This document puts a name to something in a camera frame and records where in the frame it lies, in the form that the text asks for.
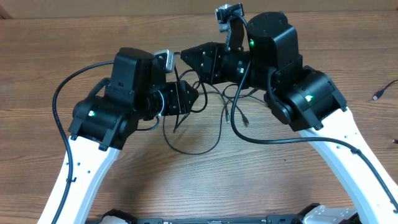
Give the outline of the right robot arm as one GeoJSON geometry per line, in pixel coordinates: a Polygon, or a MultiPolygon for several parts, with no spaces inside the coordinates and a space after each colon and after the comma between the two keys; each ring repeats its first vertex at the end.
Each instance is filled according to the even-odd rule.
{"type": "Polygon", "coordinates": [[[298,34],[281,12],[246,21],[216,12],[225,43],[183,50],[182,60],[205,83],[236,83],[264,91],[272,114],[322,156],[354,203],[361,223],[397,222],[397,184],[362,137],[346,99],[323,72],[305,66],[298,34]]]}

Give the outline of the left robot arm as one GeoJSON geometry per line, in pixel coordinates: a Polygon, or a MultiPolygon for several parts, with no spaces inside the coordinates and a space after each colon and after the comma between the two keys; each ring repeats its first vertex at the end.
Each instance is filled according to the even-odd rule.
{"type": "Polygon", "coordinates": [[[184,80],[167,82],[174,53],[123,47],[102,79],[73,109],[62,168],[39,223],[84,223],[96,193],[140,120],[187,114],[198,91],[184,80]]]}

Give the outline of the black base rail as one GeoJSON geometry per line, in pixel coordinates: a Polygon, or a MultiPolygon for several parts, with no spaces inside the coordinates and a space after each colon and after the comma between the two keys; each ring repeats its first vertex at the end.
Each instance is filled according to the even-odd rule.
{"type": "Polygon", "coordinates": [[[132,223],[132,224],[303,224],[303,223],[360,223],[359,215],[352,208],[326,208],[311,204],[297,214],[271,214],[251,218],[136,218],[120,210],[112,209],[99,220],[90,223],[132,223]]]}

